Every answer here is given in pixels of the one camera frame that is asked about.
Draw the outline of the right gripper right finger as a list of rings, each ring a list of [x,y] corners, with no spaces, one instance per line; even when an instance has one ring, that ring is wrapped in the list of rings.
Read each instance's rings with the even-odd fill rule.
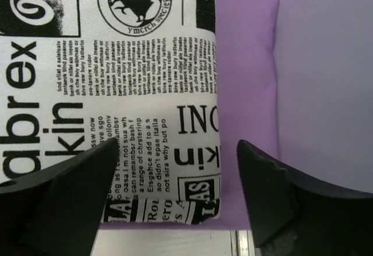
[[[315,178],[245,140],[237,159],[258,255],[372,254],[372,194]]]

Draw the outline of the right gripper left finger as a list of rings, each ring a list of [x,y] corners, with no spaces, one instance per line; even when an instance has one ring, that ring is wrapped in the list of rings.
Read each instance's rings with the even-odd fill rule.
[[[1,183],[1,255],[90,255],[117,160],[111,138]]]

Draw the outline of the newspaper print trousers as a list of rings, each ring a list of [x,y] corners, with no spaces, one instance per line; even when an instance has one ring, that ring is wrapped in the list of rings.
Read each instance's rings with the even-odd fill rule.
[[[219,217],[214,0],[1,0],[1,181],[109,138],[103,222]]]

